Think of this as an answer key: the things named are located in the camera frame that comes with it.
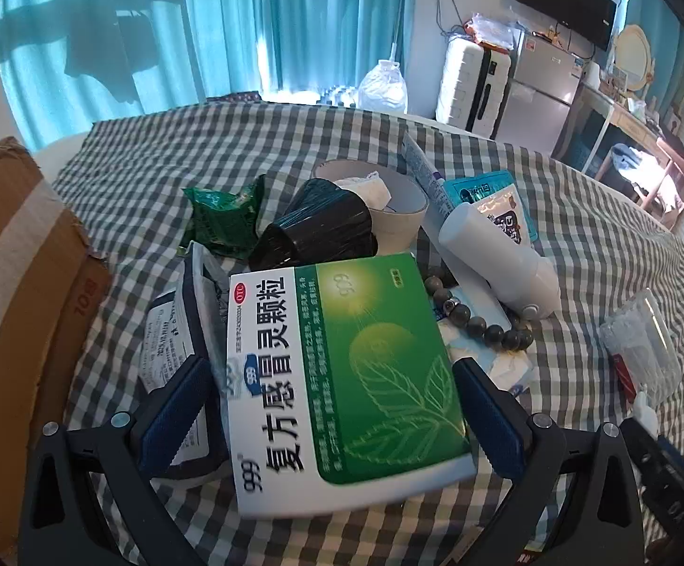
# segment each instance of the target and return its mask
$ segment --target gray checkered tablecloth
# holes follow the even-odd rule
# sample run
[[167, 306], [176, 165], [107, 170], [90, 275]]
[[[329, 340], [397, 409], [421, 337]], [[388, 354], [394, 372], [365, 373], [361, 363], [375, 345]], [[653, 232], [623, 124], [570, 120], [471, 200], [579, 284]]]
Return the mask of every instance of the gray checkered tablecloth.
[[[520, 397], [526, 408], [569, 428], [622, 420], [623, 396], [597, 326], [644, 287], [659, 301], [684, 372], [684, 246], [577, 171], [525, 149], [362, 110], [198, 105], [97, 124], [55, 183], [113, 273], [70, 395], [70, 426], [99, 425], [143, 397], [137, 353], [148, 303], [179, 263], [175, 247], [190, 216], [182, 187], [234, 192], [265, 173], [264, 227], [324, 160], [366, 160], [405, 172], [397, 152], [408, 126], [447, 178], [508, 169], [536, 222], [536, 249], [556, 266], [562, 310], [533, 326], [536, 346], [529, 353], [539, 381]], [[419, 263], [439, 263], [422, 232], [415, 247]], [[227, 258], [223, 266], [245, 269]], [[684, 454], [684, 376], [659, 417]], [[487, 523], [508, 488], [485, 459], [478, 470], [473, 481], [403, 503], [313, 519], [242, 520], [231, 478], [157, 491], [209, 564], [431, 565], [465, 530]], [[103, 508], [118, 522], [103, 478], [96, 482]], [[561, 483], [539, 522], [539, 539], [564, 491]], [[646, 530], [649, 537], [658, 533], [650, 518]], [[117, 534], [125, 556], [136, 560], [129, 537], [121, 528]]]

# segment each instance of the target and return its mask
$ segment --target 999 logo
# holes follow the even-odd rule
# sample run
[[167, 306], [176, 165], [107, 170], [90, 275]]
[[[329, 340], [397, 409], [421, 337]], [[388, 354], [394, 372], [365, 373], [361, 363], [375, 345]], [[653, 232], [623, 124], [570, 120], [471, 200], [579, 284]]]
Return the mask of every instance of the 999 logo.
[[240, 466], [242, 468], [242, 487], [248, 493], [253, 493], [254, 491], [263, 491], [264, 488], [260, 484], [260, 466], [256, 463], [254, 459], [243, 459], [242, 454], [237, 455], [237, 459], [240, 460]]

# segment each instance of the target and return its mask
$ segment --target printed label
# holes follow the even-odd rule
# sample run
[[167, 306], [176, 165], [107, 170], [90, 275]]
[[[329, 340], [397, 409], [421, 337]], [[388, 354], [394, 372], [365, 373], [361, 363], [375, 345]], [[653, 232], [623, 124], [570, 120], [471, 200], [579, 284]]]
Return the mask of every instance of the printed label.
[[573, 71], [570, 72], [570, 75], [575, 77], [575, 78], [580, 78], [582, 76], [582, 67], [585, 62], [579, 57], [575, 58], [575, 63], [573, 64]]
[[245, 302], [245, 283], [235, 285], [235, 302], [238, 304]]
[[[161, 296], [157, 302], [154, 302], [153, 308], [148, 312], [143, 351], [140, 354], [140, 380], [147, 391], [166, 385], [187, 359], [182, 336], [177, 327], [173, 292]], [[205, 410], [201, 408], [171, 465], [175, 466], [207, 455]]]
[[633, 385], [630, 372], [627, 370], [627, 366], [625, 365], [625, 360], [622, 359], [622, 355], [616, 353], [612, 355], [612, 362], [614, 363], [614, 370], [619, 377], [622, 388], [625, 390], [627, 401], [632, 404], [635, 402], [635, 396], [637, 394], [635, 393], [635, 385]]

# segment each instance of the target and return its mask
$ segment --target cardboard box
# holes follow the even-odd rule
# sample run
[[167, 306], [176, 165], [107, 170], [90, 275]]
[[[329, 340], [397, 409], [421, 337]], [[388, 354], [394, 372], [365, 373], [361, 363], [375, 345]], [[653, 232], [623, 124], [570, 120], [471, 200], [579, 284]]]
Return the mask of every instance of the cardboard box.
[[0, 141], [0, 554], [16, 546], [30, 447], [61, 421], [109, 287], [82, 226], [27, 150]]

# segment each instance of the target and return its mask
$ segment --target oval mirror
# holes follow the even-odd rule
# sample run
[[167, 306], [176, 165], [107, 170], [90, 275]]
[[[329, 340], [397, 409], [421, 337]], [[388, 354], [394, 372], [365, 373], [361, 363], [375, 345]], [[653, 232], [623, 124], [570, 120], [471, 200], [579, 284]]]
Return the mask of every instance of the oval mirror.
[[616, 38], [614, 63], [627, 72], [627, 88], [642, 89], [651, 67], [651, 48], [643, 30], [638, 25], [626, 25]]

